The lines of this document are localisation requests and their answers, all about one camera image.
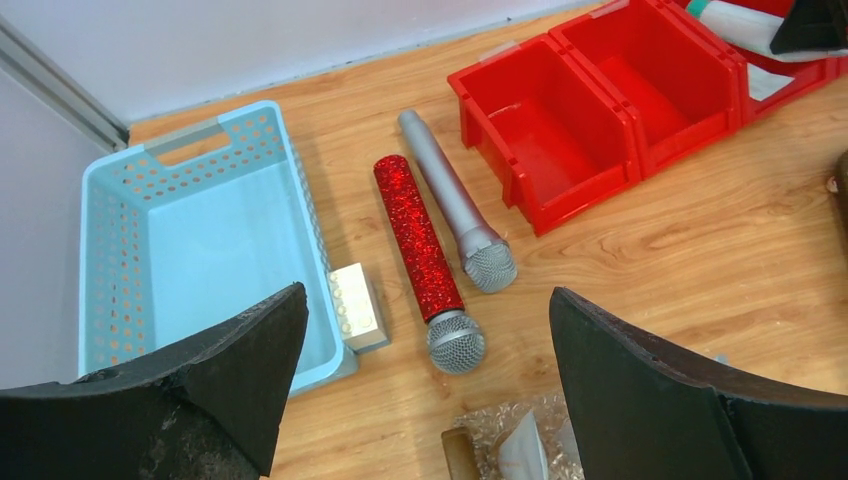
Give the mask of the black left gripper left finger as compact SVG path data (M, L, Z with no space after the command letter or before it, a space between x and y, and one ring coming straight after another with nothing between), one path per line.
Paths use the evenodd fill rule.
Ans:
M176 343L75 382L1 393L5 479L257 479L271 472L304 344L293 283Z

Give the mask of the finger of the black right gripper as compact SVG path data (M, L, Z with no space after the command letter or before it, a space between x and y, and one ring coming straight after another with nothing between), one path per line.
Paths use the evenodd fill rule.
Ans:
M846 48L846 0L796 0L770 43L774 54Z

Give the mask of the white green-cap toothpaste tube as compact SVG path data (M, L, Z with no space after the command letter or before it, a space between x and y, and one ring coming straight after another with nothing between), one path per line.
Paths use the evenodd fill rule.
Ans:
M780 28L789 20L788 17L775 16L726 1L690 1L685 10L726 43L782 63L801 63L847 55L846 46L814 46L812 41L804 45L800 34L790 35L789 41L795 42L795 46L778 52L772 44Z

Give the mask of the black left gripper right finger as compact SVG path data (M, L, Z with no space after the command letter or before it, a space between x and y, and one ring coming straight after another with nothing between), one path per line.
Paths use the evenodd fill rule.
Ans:
M549 319L587 478L846 477L845 396L725 365L563 287Z

